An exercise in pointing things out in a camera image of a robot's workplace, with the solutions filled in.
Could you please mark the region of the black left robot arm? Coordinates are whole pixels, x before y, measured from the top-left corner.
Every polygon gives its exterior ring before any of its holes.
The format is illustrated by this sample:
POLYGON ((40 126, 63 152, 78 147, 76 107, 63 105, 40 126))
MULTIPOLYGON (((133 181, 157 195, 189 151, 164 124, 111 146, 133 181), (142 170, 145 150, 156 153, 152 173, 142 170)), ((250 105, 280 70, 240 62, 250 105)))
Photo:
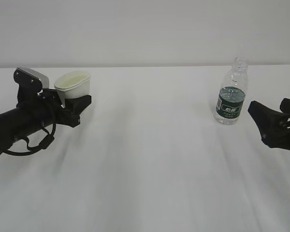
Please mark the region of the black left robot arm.
POLYGON ((15 109, 0 114, 0 155, 29 156, 47 149, 55 139, 57 125, 75 128, 80 124, 80 114, 91 104, 90 95, 65 99, 66 106, 56 90, 44 89, 40 94, 19 102, 15 109), (46 136, 36 146, 27 145, 26 152, 11 151, 12 145, 29 136, 44 131, 46 136))

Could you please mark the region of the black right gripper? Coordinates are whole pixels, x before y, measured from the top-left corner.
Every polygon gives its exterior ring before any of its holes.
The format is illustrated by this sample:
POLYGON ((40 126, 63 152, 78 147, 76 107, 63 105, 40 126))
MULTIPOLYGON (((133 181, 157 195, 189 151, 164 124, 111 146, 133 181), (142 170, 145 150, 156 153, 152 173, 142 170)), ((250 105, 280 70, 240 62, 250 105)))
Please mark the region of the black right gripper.
POLYGON ((290 151, 290 99, 284 98, 279 108, 281 112, 252 101, 248 113, 256 123, 264 144, 290 151))

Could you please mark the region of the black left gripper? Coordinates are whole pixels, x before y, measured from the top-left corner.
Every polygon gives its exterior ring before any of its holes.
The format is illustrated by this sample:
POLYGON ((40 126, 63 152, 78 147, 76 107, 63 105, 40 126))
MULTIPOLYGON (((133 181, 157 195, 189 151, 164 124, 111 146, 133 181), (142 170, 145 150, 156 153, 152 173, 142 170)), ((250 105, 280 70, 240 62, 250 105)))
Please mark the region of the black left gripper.
POLYGON ((91 105, 91 96, 65 99, 65 108, 55 89, 44 89, 39 94, 46 106, 50 106, 55 115, 55 122, 75 128, 80 124, 80 114, 91 105))

